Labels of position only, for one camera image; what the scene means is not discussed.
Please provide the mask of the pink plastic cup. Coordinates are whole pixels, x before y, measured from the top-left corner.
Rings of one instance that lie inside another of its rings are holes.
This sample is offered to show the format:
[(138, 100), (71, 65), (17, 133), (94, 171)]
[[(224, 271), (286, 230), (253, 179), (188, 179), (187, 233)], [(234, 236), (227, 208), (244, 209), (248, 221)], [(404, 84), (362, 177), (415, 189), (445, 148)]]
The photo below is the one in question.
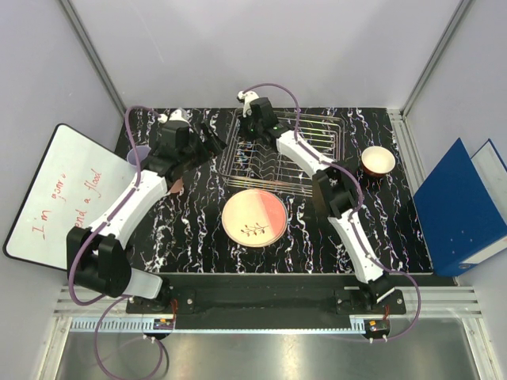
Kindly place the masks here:
[(169, 189), (169, 194), (178, 194), (184, 187), (183, 180), (179, 178), (176, 180), (171, 188)]

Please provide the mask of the lavender plastic cup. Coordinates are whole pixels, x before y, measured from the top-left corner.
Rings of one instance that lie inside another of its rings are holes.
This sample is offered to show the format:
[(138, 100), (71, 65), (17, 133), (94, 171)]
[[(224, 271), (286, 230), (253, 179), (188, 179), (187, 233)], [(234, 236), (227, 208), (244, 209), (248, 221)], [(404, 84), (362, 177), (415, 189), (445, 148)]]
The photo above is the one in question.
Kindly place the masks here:
[(127, 156), (127, 163), (134, 167), (136, 170), (142, 169), (143, 160), (146, 159), (151, 152), (151, 148), (149, 146), (136, 146), (135, 149), (131, 149)]

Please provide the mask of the pink and cream plate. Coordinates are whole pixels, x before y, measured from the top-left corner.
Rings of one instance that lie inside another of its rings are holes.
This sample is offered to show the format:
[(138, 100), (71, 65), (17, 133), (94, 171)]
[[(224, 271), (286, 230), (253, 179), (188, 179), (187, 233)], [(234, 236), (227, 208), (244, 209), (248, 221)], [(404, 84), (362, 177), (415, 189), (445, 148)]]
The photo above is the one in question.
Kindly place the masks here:
[(249, 248), (264, 248), (273, 240), (273, 218), (288, 211), (282, 200), (260, 189), (234, 194), (223, 207), (222, 225), (234, 242)]

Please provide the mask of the red floral ceramic bowl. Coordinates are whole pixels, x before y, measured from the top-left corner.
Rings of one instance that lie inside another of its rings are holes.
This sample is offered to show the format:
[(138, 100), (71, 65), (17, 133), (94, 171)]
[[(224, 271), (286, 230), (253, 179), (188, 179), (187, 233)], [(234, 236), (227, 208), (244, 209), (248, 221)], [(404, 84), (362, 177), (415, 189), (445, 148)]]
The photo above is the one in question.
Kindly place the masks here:
[(360, 160), (363, 170), (374, 177), (387, 175), (396, 165), (395, 156), (388, 149), (381, 146), (366, 148), (362, 152)]

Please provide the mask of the blue and cream plate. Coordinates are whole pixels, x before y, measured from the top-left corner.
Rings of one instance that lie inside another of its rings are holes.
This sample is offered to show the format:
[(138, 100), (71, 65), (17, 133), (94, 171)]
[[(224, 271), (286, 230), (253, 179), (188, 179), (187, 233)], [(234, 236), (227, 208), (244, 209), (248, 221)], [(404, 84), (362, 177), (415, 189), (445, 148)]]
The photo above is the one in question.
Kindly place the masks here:
[(286, 232), (288, 228), (288, 215), (286, 213), (279, 214), (273, 218), (273, 240), (278, 241)]

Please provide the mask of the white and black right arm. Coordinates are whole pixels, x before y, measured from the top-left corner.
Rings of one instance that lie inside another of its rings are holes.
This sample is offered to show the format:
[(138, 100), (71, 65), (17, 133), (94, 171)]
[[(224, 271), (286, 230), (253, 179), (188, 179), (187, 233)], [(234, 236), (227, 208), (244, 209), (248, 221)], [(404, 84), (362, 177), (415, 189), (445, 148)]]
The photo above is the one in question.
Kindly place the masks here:
[(337, 231), (353, 263), (361, 307), (377, 314), (387, 306), (394, 286), (361, 225), (358, 211), (364, 195), (358, 180), (300, 135), (298, 116), (293, 126), (282, 123), (270, 100), (254, 91), (239, 92), (238, 101), (242, 104), (240, 131), (245, 139), (271, 146), (311, 178), (314, 208)]

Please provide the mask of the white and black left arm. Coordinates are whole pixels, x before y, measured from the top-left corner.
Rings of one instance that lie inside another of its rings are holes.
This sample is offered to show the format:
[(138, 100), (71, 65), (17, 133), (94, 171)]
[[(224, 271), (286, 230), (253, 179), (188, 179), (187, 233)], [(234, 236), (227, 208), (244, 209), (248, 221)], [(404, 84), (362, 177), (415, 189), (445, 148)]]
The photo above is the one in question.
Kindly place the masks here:
[(183, 174), (219, 156), (227, 144), (205, 123), (193, 129), (182, 117), (167, 120), (155, 145), (140, 156), (133, 149), (136, 172), (132, 182), (98, 219), (67, 234), (67, 277), (73, 301), (82, 305), (75, 287), (100, 297), (143, 298), (153, 313), (165, 312), (171, 294), (160, 276), (133, 268), (128, 260), (130, 238), (151, 208), (166, 197)]

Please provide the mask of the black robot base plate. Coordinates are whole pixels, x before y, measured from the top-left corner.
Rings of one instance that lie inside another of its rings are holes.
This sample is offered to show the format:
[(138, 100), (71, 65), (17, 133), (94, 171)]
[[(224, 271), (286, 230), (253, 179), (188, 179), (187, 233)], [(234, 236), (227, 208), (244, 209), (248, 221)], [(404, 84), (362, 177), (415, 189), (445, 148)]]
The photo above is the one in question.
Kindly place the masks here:
[(163, 273), (179, 315), (208, 309), (317, 309), (331, 313), (404, 315), (403, 294), (392, 292), (375, 304), (354, 275), (342, 274), (190, 274)]

